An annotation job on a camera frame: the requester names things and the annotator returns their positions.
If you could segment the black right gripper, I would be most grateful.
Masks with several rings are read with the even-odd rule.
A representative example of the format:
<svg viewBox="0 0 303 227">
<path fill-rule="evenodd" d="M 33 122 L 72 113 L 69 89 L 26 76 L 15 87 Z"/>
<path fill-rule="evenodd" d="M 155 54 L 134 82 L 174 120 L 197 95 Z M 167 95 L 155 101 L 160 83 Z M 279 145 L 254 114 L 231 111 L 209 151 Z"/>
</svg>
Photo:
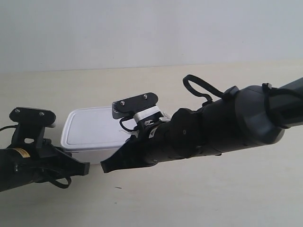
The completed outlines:
<svg viewBox="0 0 303 227">
<path fill-rule="evenodd" d="M 115 170 L 143 168 L 173 160 L 170 123 L 154 123 L 139 133 L 138 140 L 128 140 L 111 157 L 101 161 L 104 173 Z"/>
</svg>

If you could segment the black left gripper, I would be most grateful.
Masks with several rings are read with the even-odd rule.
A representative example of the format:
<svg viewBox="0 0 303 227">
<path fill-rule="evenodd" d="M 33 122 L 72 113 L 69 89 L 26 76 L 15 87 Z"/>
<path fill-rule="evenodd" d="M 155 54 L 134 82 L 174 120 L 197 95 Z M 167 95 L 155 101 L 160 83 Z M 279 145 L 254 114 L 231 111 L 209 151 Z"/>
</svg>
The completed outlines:
<svg viewBox="0 0 303 227">
<path fill-rule="evenodd" d="M 14 162 L 14 172 L 29 176 L 31 182 L 58 182 L 60 179 L 71 182 L 71 176 L 89 174 L 89 162 L 77 160 L 71 152 L 53 146 L 49 139 L 43 139 L 41 146 L 35 142 L 18 144 L 14 150 L 22 157 Z"/>
</svg>

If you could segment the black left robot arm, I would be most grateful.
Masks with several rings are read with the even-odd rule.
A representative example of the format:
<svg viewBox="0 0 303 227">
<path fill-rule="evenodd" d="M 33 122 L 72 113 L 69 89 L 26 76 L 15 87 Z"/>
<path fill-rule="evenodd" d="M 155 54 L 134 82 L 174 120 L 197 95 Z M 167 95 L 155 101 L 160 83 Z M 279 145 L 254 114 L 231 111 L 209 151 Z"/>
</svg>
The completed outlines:
<svg viewBox="0 0 303 227">
<path fill-rule="evenodd" d="M 0 150 L 0 191 L 32 183 L 51 183 L 66 189 L 73 176 L 86 176 L 89 168 L 89 162 L 73 158 L 50 139 L 43 139 L 41 144 L 12 143 Z"/>
</svg>

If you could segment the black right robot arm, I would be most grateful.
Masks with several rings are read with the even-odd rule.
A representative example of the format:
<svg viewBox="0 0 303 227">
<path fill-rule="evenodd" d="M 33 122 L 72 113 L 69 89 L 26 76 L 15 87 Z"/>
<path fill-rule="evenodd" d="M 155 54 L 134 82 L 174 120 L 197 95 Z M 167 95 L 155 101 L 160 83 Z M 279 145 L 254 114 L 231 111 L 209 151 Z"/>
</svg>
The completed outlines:
<svg viewBox="0 0 303 227">
<path fill-rule="evenodd" d="M 199 109 L 180 108 L 168 117 L 158 108 L 154 93 L 112 104 L 114 119 L 134 120 L 136 126 L 128 130 L 130 138 L 101 162 L 105 173 L 272 145 L 286 129 L 303 123 L 302 79 L 279 88 L 264 83 L 222 92 L 189 74 L 183 85 L 205 98 Z"/>
</svg>

